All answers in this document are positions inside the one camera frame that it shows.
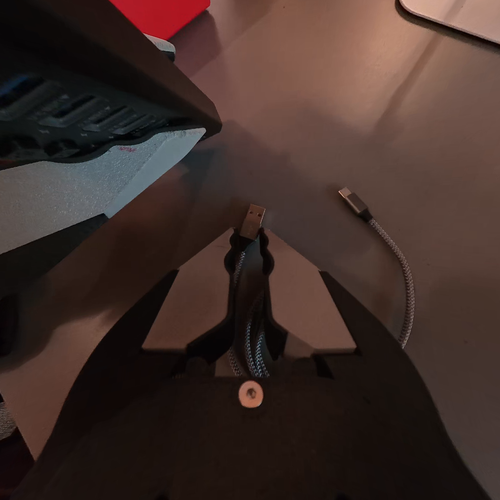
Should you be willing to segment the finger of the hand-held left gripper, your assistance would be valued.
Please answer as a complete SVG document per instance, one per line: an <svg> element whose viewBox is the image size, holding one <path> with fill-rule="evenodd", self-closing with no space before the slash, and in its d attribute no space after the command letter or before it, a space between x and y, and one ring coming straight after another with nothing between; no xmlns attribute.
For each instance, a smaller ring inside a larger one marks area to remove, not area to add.
<svg viewBox="0 0 500 500"><path fill-rule="evenodd" d="M204 133L162 132L82 163L40 161L1 171L1 253L94 216L114 216L178 164Z"/></svg>
<svg viewBox="0 0 500 500"><path fill-rule="evenodd" d="M176 53L176 48L174 45L167 41L163 40L159 37L148 35L144 33L144 36L151 42L153 43L160 51L164 53Z"/></svg>

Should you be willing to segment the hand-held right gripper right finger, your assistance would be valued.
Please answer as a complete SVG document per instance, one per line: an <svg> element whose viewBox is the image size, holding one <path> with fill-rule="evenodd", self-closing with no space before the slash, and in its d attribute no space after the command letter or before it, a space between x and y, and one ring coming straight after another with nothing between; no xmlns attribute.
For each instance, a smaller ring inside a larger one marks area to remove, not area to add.
<svg viewBox="0 0 500 500"><path fill-rule="evenodd" d="M269 229L261 230L261 256L271 358L354 353L356 343L320 270Z"/></svg>

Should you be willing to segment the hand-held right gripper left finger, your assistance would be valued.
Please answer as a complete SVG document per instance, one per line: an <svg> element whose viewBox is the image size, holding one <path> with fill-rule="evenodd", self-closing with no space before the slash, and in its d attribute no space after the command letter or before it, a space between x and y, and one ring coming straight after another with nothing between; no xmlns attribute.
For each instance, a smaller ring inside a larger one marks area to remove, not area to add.
<svg viewBox="0 0 500 500"><path fill-rule="evenodd" d="M230 228L178 269L142 349L200 357L212 364L233 343Z"/></svg>

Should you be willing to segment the red plastic bin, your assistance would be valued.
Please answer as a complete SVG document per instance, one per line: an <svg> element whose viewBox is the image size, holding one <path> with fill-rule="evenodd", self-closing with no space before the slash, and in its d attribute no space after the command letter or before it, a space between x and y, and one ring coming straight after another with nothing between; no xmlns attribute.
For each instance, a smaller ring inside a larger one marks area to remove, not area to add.
<svg viewBox="0 0 500 500"><path fill-rule="evenodd" d="M210 7L210 1L111 1L144 34L169 40Z"/></svg>

